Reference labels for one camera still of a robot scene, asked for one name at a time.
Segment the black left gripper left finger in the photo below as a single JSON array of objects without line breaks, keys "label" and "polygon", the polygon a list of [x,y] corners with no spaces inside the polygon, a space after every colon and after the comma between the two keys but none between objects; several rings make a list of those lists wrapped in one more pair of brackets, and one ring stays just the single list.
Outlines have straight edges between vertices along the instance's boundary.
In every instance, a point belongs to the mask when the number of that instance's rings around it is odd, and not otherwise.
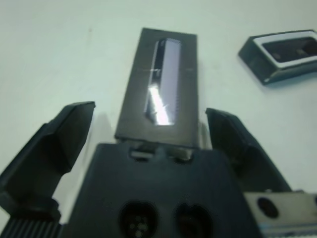
[{"label": "black left gripper left finger", "polygon": [[0,206],[17,218],[60,218],[53,199],[86,142],[95,103],[65,106],[43,124],[0,176]]}]

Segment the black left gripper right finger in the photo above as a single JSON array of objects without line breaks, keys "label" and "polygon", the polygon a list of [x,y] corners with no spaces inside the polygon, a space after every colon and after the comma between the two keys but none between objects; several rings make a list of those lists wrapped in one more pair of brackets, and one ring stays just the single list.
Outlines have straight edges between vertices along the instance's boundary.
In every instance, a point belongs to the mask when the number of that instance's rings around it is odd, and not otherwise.
[{"label": "black left gripper right finger", "polygon": [[292,191],[265,150],[237,116],[211,108],[206,109],[206,115],[212,147],[226,154],[243,191]]}]

